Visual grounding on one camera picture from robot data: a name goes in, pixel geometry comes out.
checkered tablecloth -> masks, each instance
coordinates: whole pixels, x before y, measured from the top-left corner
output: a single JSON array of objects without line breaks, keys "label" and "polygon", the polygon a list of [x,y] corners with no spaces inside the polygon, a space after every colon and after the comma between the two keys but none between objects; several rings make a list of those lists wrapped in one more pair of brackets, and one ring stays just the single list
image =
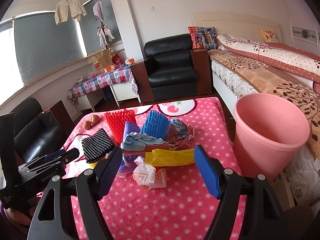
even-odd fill
[{"label": "checkered tablecloth", "polygon": [[98,89],[123,82],[130,82],[132,85],[132,91],[138,94],[138,88],[134,76],[132,75],[131,68],[129,66],[124,66],[114,71],[100,74],[95,78],[91,78],[79,85],[74,86],[68,91],[68,98],[73,99],[84,96]]}]

silver bolt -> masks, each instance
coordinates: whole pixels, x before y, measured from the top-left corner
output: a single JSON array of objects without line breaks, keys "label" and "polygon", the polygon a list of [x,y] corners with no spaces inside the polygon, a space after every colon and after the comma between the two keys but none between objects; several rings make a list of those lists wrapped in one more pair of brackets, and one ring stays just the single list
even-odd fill
[{"label": "silver bolt", "polygon": [[92,173],[93,173],[93,170],[92,170],[92,169],[87,169],[87,170],[84,171],[84,174],[85,174],[86,176],[89,176],[89,175],[91,175]]},{"label": "silver bolt", "polygon": [[60,179],[60,176],[59,175],[54,175],[52,177],[52,181],[58,181]]},{"label": "silver bolt", "polygon": [[228,175],[231,175],[233,173],[233,170],[230,169],[230,168],[226,168],[226,169],[224,169],[224,173],[228,174]]},{"label": "silver bolt", "polygon": [[265,180],[266,176],[264,176],[263,174],[258,174],[258,179]]}]

pink blanket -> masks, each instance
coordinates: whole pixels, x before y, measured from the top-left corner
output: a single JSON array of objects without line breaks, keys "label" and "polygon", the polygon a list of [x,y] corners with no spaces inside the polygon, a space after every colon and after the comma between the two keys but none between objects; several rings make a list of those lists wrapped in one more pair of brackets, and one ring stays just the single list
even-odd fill
[{"label": "pink blanket", "polygon": [[[141,127],[151,110],[177,117],[195,129],[190,140],[194,148],[201,144],[211,157],[217,158],[224,167],[238,174],[240,169],[228,138],[224,115],[217,98],[201,98],[134,108],[137,124]],[[100,122],[91,130],[83,129],[85,120],[98,114]],[[83,154],[81,139],[103,127],[113,140],[104,113],[85,116],[66,141],[64,148],[77,147]],[[88,168],[85,160],[72,162],[67,167],[67,177],[76,176]],[[167,167],[167,187],[143,190],[132,176],[116,177],[111,190],[100,202],[102,214],[116,240],[129,239],[203,239],[214,217],[219,201],[208,193],[195,164]],[[230,239],[238,239],[244,215],[245,198],[241,197],[235,225]],[[79,237],[87,239],[77,198],[73,209]]]}]

blue gripper pad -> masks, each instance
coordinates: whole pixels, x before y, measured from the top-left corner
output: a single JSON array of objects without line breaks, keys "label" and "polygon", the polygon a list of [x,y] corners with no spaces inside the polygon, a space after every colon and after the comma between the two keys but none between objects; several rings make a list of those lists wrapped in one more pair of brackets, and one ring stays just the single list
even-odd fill
[{"label": "blue gripper pad", "polygon": [[201,146],[195,148],[194,158],[209,193],[219,199],[221,195],[219,178],[209,162],[209,156]]},{"label": "blue gripper pad", "polygon": [[149,136],[164,140],[165,136],[167,135],[169,125],[170,121],[164,114],[161,114],[155,110],[151,110],[146,122],[141,128],[140,133],[146,133]]}]

pink bucket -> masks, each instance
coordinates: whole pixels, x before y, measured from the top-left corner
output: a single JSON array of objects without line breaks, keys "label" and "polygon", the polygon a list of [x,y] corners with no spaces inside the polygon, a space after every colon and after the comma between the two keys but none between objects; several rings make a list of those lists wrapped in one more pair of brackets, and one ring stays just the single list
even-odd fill
[{"label": "pink bucket", "polygon": [[234,153],[243,176],[261,173],[273,180],[309,138],[302,111],[281,97],[249,94],[236,102],[234,112]]}]

